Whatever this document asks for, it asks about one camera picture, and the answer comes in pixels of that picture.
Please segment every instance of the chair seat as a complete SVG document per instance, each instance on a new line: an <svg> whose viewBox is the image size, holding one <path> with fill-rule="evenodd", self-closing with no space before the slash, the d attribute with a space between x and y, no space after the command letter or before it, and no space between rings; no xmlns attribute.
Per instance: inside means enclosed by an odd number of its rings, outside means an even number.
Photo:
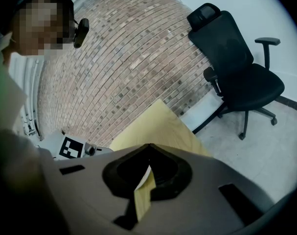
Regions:
<svg viewBox="0 0 297 235"><path fill-rule="evenodd" d="M258 64L236 75L219 78L218 84L229 109L250 111L275 100L284 91L281 79Z"/></svg>

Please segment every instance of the chair armrest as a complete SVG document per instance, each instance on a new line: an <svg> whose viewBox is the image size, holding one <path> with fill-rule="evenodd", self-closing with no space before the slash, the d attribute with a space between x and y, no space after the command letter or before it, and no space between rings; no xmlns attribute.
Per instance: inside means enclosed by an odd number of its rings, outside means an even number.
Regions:
<svg viewBox="0 0 297 235"><path fill-rule="evenodd" d="M216 79L218 79L218 76L212 67L208 67L207 69L204 70L204 78L207 82L211 83L211 85L215 89L215 92L217 93L217 95L222 96L222 94L218 88L218 85L216 83Z"/></svg>
<svg viewBox="0 0 297 235"><path fill-rule="evenodd" d="M212 82L218 79L218 76L212 67L208 67L204 70L204 78L207 82Z"/></svg>
<svg viewBox="0 0 297 235"><path fill-rule="evenodd" d="M281 43L280 39L273 37L260 37L255 39L255 43L262 44L264 48L264 56L265 56L265 67L267 70L270 68L270 52L269 45L277 46Z"/></svg>
<svg viewBox="0 0 297 235"><path fill-rule="evenodd" d="M260 37L255 39L255 43L263 45L279 45L281 43L280 39L274 37Z"/></svg>

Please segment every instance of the curved brick wall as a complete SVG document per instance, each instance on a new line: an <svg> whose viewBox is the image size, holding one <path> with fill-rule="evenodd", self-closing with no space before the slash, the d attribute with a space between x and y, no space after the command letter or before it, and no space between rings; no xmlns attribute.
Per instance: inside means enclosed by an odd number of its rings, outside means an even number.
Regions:
<svg viewBox="0 0 297 235"><path fill-rule="evenodd" d="M178 0L88 0L75 13L90 31L80 49L47 63L39 127L97 145L111 140L157 98L182 115L209 90L209 63L189 41Z"/></svg>

